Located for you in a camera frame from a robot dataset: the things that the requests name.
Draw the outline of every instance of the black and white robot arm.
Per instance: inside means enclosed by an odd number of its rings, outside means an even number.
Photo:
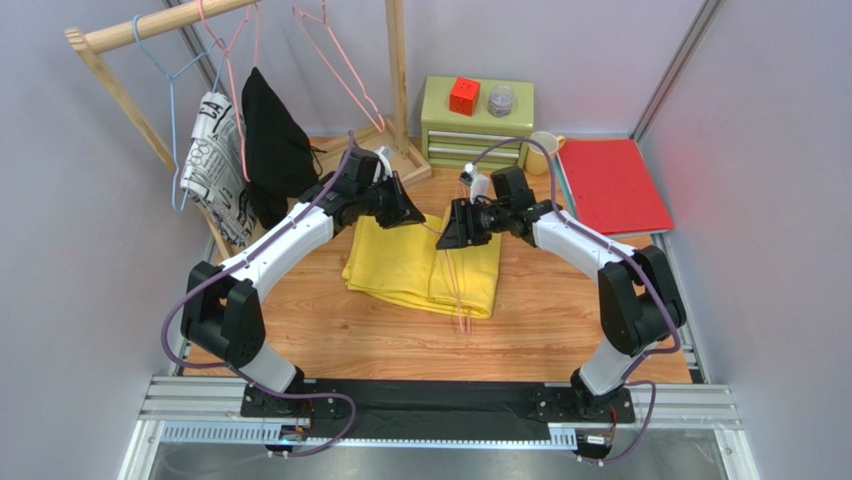
[[[475,172],[462,179],[473,183]],[[483,245],[492,233],[509,231],[533,247],[549,251],[598,284],[601,327],[605,339],[591,359],[571,377],[573,409],[581,416],[599,415],[624,385],[637,359],[670,335],[669,327],[641,281],[625,262],[638,264],[659,294],[675,328],[686,322],[683,303],[665,254],[654,246],[636,249],[616,242],[570,216],[557,215],[550,200],[536,202],[523,171],[507,167],[491,175],[497,199],[472,195],[452,203],[438,249]]]
[[[382,228],[425,221],[391,171],[389,153],[384,152],[389,150],[354,147],[339,174],[308,190],[287,218],[251,247],[219,266],[196,265],[187,291],[223,270],[245,264],[186,303],[181,321],[184,337],[267,388],[285,392],[299,371],[266,342],[260,305],[272,287],[360,216],[375,217]],[[333,183],[322,195],[327,182]]]

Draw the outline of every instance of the yellow cloth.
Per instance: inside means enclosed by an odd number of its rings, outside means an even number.
[[[441,231],[440,218],[426,224]],[[458,303],[446,255],[435,249],[438,235],[422,225],[383,230],[372,217],[361,217],[343,278],[349,290],[386,302],[430,312],[455,314]],[[489,318],[500,273],[500,235],[488,245],[449,250],[463,312]]]

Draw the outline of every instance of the red book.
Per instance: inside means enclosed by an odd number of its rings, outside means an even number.
[[[635,141],[568,140],[559,157],[579,221],[611,237],[674,228]]]

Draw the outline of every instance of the red cube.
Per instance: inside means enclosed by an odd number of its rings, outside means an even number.
[[[458,77],[450,92],[450,110],[462,115],[473,115],[479,100],[479,86],[476,80]]]

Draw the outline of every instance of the wooden clothes rack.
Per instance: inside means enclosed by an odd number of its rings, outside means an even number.
[[[246,7],[260,0],[198,0],[204,1],[205,18],[212,18],[223,13]],[[391,145],[396,155],[391,163],[399,172],[405,185],[413,185],[432,176],[432,169],[419,150],[411,145],[408,136],[408,97],[406,85],[405,61],[405,30],[402,0],[385,0],[385,11],[388,29],[388,48],[390,51],[391,85],[394,95],[394,118],[386,118],[387,129],[379,132],[372,125],[362,127],[355,133],[356,140],[364,148],[376,148],[381,145]],[[201,21],[198,14],[198,3],[190,2],[157,13],[139,17],[136,24],[139,39],[156,37]],[[142,112],[139,104],[127,91],[121,80],[109,68],[101,54],[136,43],[133,36],[133,22],[127,21],[118,25],[104,28],[91,33],[83,33],[79,28],[69,28],[65,31],[68,42],[80,56],[86,66],[109,92],[115,102],[121,107],[127,118],[133,123],[139,133],[145,138],[160,160],[174,173],[175,167],[171,152],[152,127],[151,122]],[[337,167],[340,155],[346,149],[348,136],[342,136],[317,145],[327,153],[319,157],[325,171]],[[210,214],[199,207],[207,219],[207,224],[213,233],[216,246],[223,258],[233,256],[238,252],[237,247],[228,244],[219,230],[213,224]],[[262,234],[258,227],[253,239]]]

